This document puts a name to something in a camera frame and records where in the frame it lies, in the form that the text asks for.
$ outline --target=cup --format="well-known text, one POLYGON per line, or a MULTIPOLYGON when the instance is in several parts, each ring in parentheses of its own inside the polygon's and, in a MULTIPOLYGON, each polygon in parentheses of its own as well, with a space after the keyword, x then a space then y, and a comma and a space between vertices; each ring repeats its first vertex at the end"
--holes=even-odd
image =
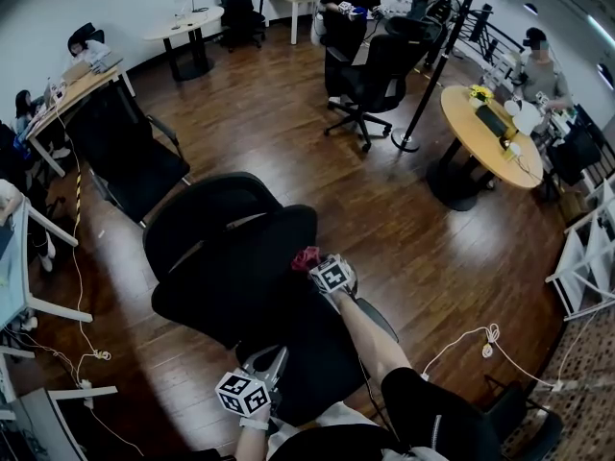
POLYGON ((506 150, 504 150, 504 160, 511 162, 514 158, 521 155, 521 147, 514 142, 511 142, 506 150))

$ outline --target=ceiling light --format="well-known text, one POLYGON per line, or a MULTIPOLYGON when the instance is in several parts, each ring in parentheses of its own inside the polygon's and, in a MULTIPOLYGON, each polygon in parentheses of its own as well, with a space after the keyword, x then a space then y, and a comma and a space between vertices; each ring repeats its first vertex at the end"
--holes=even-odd
POLYGON ((603 78, 604 83, 608 85, 608 88, 615 90, 615 87, 613 86, 613 76, 611 75, 610 70, 606 68, 606 65, 599 63, 598 73, 600 73, 600 76, 603 78))
POLYGON ((536 9, 536 6, 534 4, 526 4, 524 5, 524 7, 527 11, 533 13, 534 15, 538 15, 538 9, 536 9))
POLYGON ((591 15, 587 15, 587 20, 594 27, 598 34, 600 34, 604 39, 606 39, 610 45, 615 48, 615 39, 611 37, 611 35, 606 31, 606 29, 600 25, 600 23, 591 15))

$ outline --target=hair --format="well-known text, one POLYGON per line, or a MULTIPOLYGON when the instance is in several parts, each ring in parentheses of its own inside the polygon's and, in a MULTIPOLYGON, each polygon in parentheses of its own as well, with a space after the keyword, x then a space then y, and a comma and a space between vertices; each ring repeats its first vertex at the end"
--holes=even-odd
POLYGON ((20 90, 15 96, 15 116, 20 118, 21 116, 27 116, 28 114, 34 115, 35 106, 31 104, 28 106, 26 103, 26 96, 30 94, 29 90, 20 90))
POLYGON ((73 57, 76 57, 76 56, 77 56, 77 55, 75 55, 75 54, 72 52, 72 50, 70 49, 70 47, 71 47, 73 44, 81 44, 81 47, 82 47, 82 48, 84 48, 85 50, 87 49, 87 43, 86 43, 86 40, 85 40, 82 36, 78 36, 78 34, 77 34, 77 33, 75 33, 73 36, 71 36, 71 37, 68 39, 68 51, 70 52, 70 54, 71 54, 73 57))
POLYGON ((543 33, 540 29, 535 27, 530 27, 526 32, 526 37, 530 41, 546 41, 547 35, 543 33))

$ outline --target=white shelving unit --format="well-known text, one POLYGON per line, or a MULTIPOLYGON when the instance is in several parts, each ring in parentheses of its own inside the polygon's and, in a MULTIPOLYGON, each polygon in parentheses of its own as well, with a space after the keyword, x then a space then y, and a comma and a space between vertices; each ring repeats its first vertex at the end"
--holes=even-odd
POLYGON ((555 273, 546 279, 566 309, 564 321, 615 305, 615 193, 604 181, 593 198, 597 200, 596 208, 564 232, 564 251, 555 273), (593 294, 596 302, 583 305, 588 294, 593 294))

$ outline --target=red object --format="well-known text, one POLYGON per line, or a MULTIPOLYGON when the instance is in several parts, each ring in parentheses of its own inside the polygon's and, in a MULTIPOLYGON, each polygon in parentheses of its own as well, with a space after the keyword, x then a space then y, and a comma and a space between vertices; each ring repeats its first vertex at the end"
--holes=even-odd
POLYGON ((295 272, 309 272, 320 264, 320 248, 308 246, 301 250, 290 263, 290 268, 295 272))

